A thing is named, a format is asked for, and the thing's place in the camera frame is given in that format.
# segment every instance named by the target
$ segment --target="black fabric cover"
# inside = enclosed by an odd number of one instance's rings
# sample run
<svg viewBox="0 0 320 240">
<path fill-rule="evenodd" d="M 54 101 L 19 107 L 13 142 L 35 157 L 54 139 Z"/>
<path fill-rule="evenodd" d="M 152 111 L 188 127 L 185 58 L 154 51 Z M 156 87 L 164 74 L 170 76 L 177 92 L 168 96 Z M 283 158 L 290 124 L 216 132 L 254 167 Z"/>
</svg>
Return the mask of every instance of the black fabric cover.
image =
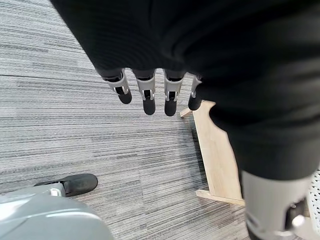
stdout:
<svg viewBox="0 0 320 240">
<path fill-rule="evenodd" d="M 97 70 L 202 76 L 240 169 L 292 180 L 320 160 L 317 0 L 51 0 Z"/>
</svg>

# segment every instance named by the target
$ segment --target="wooden board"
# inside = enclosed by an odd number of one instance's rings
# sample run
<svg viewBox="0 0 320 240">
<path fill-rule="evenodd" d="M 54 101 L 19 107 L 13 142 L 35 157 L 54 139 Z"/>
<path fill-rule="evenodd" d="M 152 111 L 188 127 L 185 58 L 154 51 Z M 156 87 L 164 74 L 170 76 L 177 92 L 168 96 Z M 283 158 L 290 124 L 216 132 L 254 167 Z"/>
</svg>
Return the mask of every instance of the wooden board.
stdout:
<svg viewBox="0 0 320 240">
<path fill-rule="evenodd" d="M 201 107 L 193 111 L 210 195 L 243 201 L 235 156 L 226 132 L 209 117 L 212 106 L 213 102 L 203 101 Z"/>
<path fill-rule="evenodd" d="M 188 107 L 183 109 L 181 112 L 180 112 L 180 117 L 181 118 L 184 118 L 184 117 L 188 117 L 189 115 L 192 114 L 192 110 L 190 110 Z"/>
<path fill-rule="evenodd" d="M 211 199 L 211 200 L 215 200 L 215 201 L 225 202 L 225 203 L 228 203 L 228 204 L 237 204 L 237 205 L 245 206 L 245 201 L 244 200 L 226 198 L 226 197 L 221 197 L 221 196 L 214 196 L 214 195 L 211 195 L 210 192 L 207 191 L 207 190 L 199 189 L 199 190 L 195 191 L 195 194 L 198 197 L 201 197 L 201 198 L 206 198 L 206 199 Z"/>
</svg>

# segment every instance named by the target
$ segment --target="floor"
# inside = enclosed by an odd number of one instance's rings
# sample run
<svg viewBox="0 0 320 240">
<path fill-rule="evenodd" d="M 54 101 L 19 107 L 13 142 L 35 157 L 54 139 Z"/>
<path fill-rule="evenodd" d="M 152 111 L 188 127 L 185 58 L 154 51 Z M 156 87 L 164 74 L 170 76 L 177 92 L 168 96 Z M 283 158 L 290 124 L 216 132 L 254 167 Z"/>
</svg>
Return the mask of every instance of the floor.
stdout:
<svg viewBox="0 0 320 240">
<path fill-rule="evenodd" d="M 116 240 L 247 240 L 244 209 L 197 198 L 207 186 L 192 116 L 192 77 L 178 114 L 144 114 L 136 80 L 122 104 L 48 1 L 0 1 L 0 193 L 77 173 L 99 185 L 77 197 Z"/>
</svg>

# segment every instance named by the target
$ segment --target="black fingertip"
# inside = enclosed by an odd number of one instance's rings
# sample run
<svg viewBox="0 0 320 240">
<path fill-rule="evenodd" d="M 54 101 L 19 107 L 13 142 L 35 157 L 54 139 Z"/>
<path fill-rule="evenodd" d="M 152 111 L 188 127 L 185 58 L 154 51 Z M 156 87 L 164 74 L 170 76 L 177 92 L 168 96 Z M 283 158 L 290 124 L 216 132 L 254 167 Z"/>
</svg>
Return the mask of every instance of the black fingertip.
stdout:
<svg viewBox="0 0 320 240">
<path fill-rule="evenodd" d="M 129 104 L 129 103 L 131 103 L 132 95 L 131 95 L 130 89 L 129 89 L 129 91 L 128 91 L 127 94 L 121 94 L 121 95 L 118 95 L 118 96 L 119 96 L 120 101 L 121 101 L 123 104 Z"/>
<path fill-rule="evenodd" d="M 143 110 L 145 114 L 152 115 L 156 111 L 156 102 L 155 100 L 146 99 L 143 100 Z"/>
<path fill-rule="evenodd" d="M 167 116 L 172 117 L 175 115 L 177 110 L 177 101 L 165 101 L 164 103 L 164 112 Z"/>
<path fill-rule="evenodd" d="M 195 89 L 196 96 L 200 99 L 208 100 L 207 98 L 209 90 L 210 88 L 208 86 L 206 86 L 203 83 L 200 83 Z"/>
<path fill-rule="evenodd" d="M 195 111 L 198 108 L 200 108 L 200 106 L 201 106 L 201 98 L 199 97 L 199 95 L 196 94 L 195 98 L 193 98 L 190 94 L 189 103 L 188 103 L 189 109 L 192 111 Z"/>
</svg>

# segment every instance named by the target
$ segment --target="striped carpet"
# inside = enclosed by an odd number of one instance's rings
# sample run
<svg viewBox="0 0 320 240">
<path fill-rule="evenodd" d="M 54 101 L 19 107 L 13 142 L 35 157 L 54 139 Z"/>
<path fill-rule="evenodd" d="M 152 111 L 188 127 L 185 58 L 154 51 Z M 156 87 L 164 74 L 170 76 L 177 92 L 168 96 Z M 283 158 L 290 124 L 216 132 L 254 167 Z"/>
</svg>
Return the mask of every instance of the striped carpet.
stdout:
<svg viewBox="0 0 320 240">
<path fill-rule="evenodd" d="M 116 240 L 244 240 L 244 210 L 197 198 L 207 186 L 195 124 L 164 113 L 156 72 L 156 112 L 144 114 L 134 75 L 129 105 L 95 72 L 48 1 L 0 1 L 0 193 L 70 174 L 99 185 L 77 197 Z"/>
</svg>

